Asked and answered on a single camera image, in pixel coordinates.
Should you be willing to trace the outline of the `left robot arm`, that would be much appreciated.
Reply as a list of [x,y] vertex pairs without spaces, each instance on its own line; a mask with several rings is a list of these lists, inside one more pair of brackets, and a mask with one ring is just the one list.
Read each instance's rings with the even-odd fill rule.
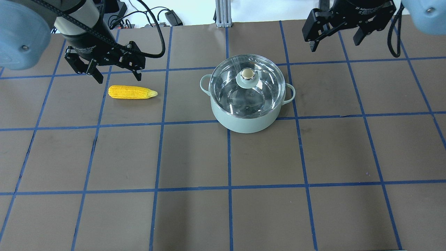
[[130,70],[137,81],[145,56],[135,42],[116,43],[92,0],[2,0],[1,67],[25,70],[34,67],[51,40],[55,27],[68,41],[65,60],[77,74],[87,74],[101,84],[99,66]]

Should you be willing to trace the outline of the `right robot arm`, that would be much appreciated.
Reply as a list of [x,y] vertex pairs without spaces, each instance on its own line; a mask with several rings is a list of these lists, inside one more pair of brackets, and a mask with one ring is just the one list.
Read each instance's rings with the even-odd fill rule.
[[408,10],[414,26],[429,35],[445,34],[446,2],[444,0],[320,0],[310,11],[302,28],[304,41],[315,52],[320,41],[340,30],[356,28],[356,46],[374,31],[389,27],[387,47],[393,57],[400,57],[403,10]]

